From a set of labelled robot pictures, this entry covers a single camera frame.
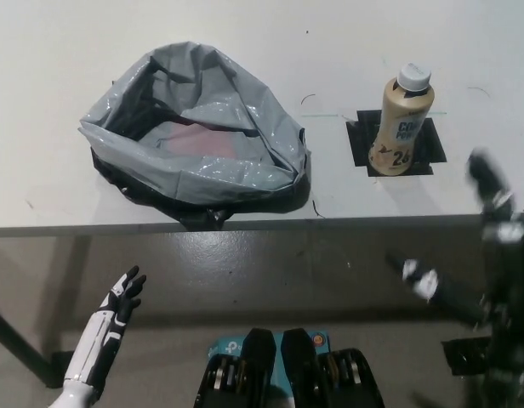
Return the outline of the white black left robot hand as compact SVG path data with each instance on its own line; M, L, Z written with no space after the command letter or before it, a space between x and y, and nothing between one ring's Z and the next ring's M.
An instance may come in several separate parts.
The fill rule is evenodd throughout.
M65 373L102 394L133 311L140 306L146 276L134 266L123 274L90 316Z

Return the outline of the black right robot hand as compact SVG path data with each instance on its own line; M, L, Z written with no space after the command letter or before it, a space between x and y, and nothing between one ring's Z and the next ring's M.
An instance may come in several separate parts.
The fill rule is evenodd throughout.
M524 222L515 198L491 157L473 150L468 173L481 200L481 244L487 290L476 295L417 258L387 252L385 261L412 292L469 326L524 332Z

